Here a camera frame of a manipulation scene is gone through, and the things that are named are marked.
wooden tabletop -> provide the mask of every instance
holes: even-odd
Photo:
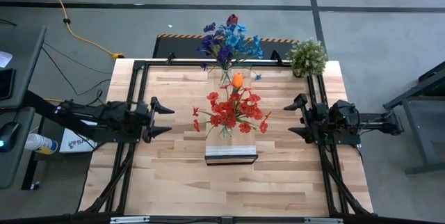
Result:
[[[133,62],[116,60],[108,101],[127,98]],[[259,107],[272,112],[268,131],[255,133],[259,158],[253,165],[206,166],[205,131],[194,130],[192,106],[206,108],[207,72],[200,67],[149,69],[145,101],[157,96],[162,105],[176,113],[156,115],[156,125],[171,126],[172,130],[150,144],[136,146],[126,215],[328,215],[318,149],[287,131],[300,124],[301,112],[282,110],[299,93],[309,94],[307,80],[292,76],[289,67],[254,70],[262,75],[261,80],[254,81],[252,73],[252,89],[261,96]],[[339,62],[329,61],[323,77],[329,105],[346,99]],[[204,122],[205,116],[200,117],[198,120]],[[93,153],[79,210],[89,207],[109,182],[116,147],[107,143]],[[338,152],[344,182],[363,207],[372,211],[357,150],[340,145]],[[340,209],[337,187],[332,189]]]

yellow and black striped tape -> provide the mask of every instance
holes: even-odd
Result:
[[[174,33],[162,33],[158,34],[157,38],[187,38],[187,39],[203,39],[206,37],[205,35],[182,35],[182,34],[174,34]],[[252,41],[253,38],[249,37],[246,39],[247,41]],[[290,39],[273,39],[273,38],[260,38],[262,42],[286,42],[286,43],[297,43],[298,40],[290,40]]]

potted plant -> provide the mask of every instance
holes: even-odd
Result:
[[[297,78],[322,74],[327,61],[327,54],[321,42],[314,39],[294,43],[286,57],[291,61],[293,75]]]

concrete floor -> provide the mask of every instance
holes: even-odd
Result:
[[[3,0],[56,1],[56,0]],[[83,3],[151,3],[309,6],[310,0],[64,0]],[[319,6],[445,7],[445,0],[318,0]],[[111,51],[127,58],[152,55],[158,33],[201,34],[212,21],[223,22],[231,13],[249,32],[265,38],[315,38],[310,11],[283,10],[124,10],[68,9],[72,27]],[[414,85],[416,78],[444,60],[442,33],[444,13],[321,13],[325,44],[330,60],[340,61],[348,99],[361,112],[382,112],[381,105]],[[58,8],[0,7],[0,17],[24,26],[48,27],[46,42],[86,65],[110,72],[114,61],[106,53],[74,39],[62,23]],[[62,70],[80,91],[107,79],[76,66],[49,50]],[[107,84],[100,86],[104,92]],[[43,97],[75,98],[83,103],[91,92],[76,97],[41,54],[30,89]],[[381,216],[445,222],[445,173],[406,177],[404,170],[421,164],[409,127],[400,136],[379,133],[363,135],[362,153],[375,213]],[[25,152],[11,189],[0,193],[0,218],[23,218],[73,213],[81,197],[89,157],[42,164],[42,186],[20,191],[29,153]]]

gray table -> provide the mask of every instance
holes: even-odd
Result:
[[[15,69],[13,96],[1,100],[0,109],[16,109],[22,105],[46,31],[45,26],[0,25],[0,51],[13,55],[9,64],[5,68],[0,67],[0,71]]]
[[[20,124],[15,147],[9,152],[0,153],[0,189],[8,188],[13,183],[31,128],[35,110],[23,109],[22,102],[37,63],[45,32],[45,26],[23,27],[0,24],[0,51],[13,55],[13,59],[4,69],[16,70],[13,96],[0,101],[0,109],[4,109],[0,110],[0,127],[13,121],[17,110],[19,113],[16,122]]]

